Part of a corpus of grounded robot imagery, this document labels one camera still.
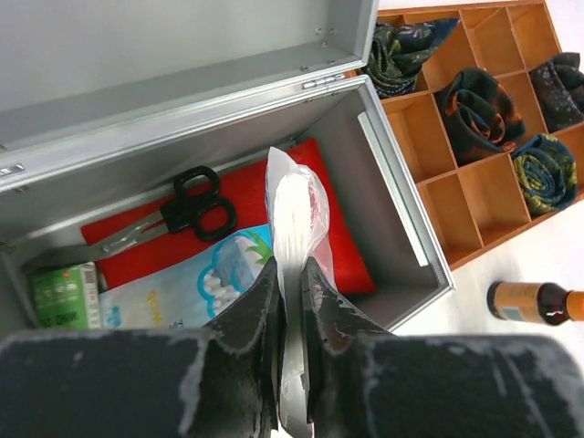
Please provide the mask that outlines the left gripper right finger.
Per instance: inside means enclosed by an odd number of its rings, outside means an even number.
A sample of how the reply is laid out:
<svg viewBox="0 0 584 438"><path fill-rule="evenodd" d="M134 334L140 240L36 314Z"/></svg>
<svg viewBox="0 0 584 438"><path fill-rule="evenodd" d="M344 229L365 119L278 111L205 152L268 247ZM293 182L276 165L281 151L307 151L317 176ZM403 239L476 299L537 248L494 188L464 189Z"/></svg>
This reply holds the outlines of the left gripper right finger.
<svg viewBox="0 0 584 438"><path fill-rule="evenodd" d="M309 259L308 418L318 437L580 437L583 377L542 336L397 337Z"/></svg>

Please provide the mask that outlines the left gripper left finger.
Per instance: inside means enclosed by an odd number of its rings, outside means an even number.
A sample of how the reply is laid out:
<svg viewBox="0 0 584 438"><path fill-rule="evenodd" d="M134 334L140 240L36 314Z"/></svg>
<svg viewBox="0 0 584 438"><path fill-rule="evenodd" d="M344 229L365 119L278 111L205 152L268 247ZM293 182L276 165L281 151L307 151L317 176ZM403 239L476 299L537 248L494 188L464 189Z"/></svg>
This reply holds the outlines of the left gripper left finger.
<svg viewBox="0 0 584 438"><path fill-rule="evenodd" d="M267 437L277 426L276 261L201 328L16 333L4 437Z"/></svg>

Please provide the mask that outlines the blue cotton swab packet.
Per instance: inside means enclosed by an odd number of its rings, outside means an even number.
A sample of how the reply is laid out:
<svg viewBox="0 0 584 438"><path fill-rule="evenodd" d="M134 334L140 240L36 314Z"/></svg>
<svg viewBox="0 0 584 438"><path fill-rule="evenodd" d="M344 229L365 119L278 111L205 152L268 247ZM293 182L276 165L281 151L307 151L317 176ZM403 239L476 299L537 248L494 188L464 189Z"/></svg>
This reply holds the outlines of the blue cotton swab packet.
<svg viewBox="0 0 584 438"><path fill-rule="evenodd" d="M199 328L243 295L272 255L268 225L237 231L198 255L100 294L101 326Z"/></svg>

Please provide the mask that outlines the small green packet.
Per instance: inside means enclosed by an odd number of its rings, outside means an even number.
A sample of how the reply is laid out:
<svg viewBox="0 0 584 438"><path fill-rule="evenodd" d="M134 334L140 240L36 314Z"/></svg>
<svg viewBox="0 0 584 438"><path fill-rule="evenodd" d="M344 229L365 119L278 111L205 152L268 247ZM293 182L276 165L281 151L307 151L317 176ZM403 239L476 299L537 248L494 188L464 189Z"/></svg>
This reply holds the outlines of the small green packet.
<svg viewBox="0 0 584 438"><path fill-rule="evenodd" d="M100 329L99 286L93 262L29 277L42 329Z"/></svg>

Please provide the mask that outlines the black handled scissors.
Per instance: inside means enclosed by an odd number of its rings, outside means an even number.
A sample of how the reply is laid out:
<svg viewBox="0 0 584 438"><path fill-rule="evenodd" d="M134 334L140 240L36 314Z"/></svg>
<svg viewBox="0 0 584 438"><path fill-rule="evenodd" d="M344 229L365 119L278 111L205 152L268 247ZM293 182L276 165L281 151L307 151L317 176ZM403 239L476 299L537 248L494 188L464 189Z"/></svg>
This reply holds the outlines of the black handled scissors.
<svg viewBox="0 0 584 438"><path fill-rule="evenodd" d="M219 175L207 166L196 166L172 179L174 197L152 214L130 224L93 245L69 245L50 248L22 265L25 274L58 269L111 258L137 245L163 235L176 235L190 229L203 242L228 236L237 224L235 206L221 195ZM203 218L212 210L226 213L223 224L207 230Z"/></svg>

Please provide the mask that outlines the brown bottle orange cap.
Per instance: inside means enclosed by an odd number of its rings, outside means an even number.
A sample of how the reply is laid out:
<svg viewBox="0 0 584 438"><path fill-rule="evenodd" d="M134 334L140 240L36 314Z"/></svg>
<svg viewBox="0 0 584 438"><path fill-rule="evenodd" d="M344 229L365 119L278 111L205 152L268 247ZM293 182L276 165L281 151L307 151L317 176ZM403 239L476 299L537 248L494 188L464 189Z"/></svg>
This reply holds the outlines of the brown bottle orange cap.
<svg viewBox="0 0 584 438"><path fill-rule="evenodd" d="M495 318L559 326L583 321L583 292L556 283L498 281L487 290L486 303Z"/></svg>

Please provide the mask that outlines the white gauze packet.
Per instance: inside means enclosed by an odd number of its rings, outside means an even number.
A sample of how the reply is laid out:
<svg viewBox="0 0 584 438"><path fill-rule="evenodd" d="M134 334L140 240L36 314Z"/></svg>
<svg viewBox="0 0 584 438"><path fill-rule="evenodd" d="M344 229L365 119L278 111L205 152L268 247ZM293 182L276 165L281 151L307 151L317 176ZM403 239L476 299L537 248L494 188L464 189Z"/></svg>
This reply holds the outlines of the white gauze packet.
<svg viewBox="0 0 584 438"><path fill-rule="evenodd" d="M310 437L308 354L303 328L301 274L310 256L334 278L329 244L329 199L318 176L288 153L269 150L266 209L277 264L277 280L286 313L279 418L292 437Z"/></svg>

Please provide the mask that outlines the red first aid pouch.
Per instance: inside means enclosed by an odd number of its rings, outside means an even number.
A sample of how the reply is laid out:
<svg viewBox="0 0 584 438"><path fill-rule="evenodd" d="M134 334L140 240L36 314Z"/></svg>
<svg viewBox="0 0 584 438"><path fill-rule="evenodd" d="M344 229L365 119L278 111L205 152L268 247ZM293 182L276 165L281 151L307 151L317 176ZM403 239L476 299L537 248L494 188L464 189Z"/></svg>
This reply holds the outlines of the red first aid pouch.
<svg viewBox="0 0 584 438"><path fill-rule="evenodd" d="M309 167L318 176L327 192L330 217L328 240L338 291L343 295L373 293L376 287L343 218L317 140L310 138L287 150L287 154L296 163ZM237 231L267 223L266 163L267 160L263 159L221 176L221 194L235 206ZM170 199L169 196L165 196L97 222L85 224L81 227L81 233L87 244L96 244L154 213ZM176 235L166 234L157 237L112 258L98 261L97 265L107 284L110 287L119 287L176 265L201 253L209 246L209 243L202 241L193 231L186 230Z"/></svg>

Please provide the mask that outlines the grey metal box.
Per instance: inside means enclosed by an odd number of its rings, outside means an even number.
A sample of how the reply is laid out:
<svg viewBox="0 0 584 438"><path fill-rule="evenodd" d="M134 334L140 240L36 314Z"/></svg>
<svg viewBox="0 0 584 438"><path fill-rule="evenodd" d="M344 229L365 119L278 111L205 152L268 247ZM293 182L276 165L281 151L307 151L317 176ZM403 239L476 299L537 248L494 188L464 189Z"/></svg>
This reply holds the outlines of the grey metal box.
<svg viewBox="0 0 584 438"><path fill-rule="evenodd" d="M315 138L389 330L454 287L370 81L375 1L4 1L1 332L33 325L20 266L157 199Z"/></svg>

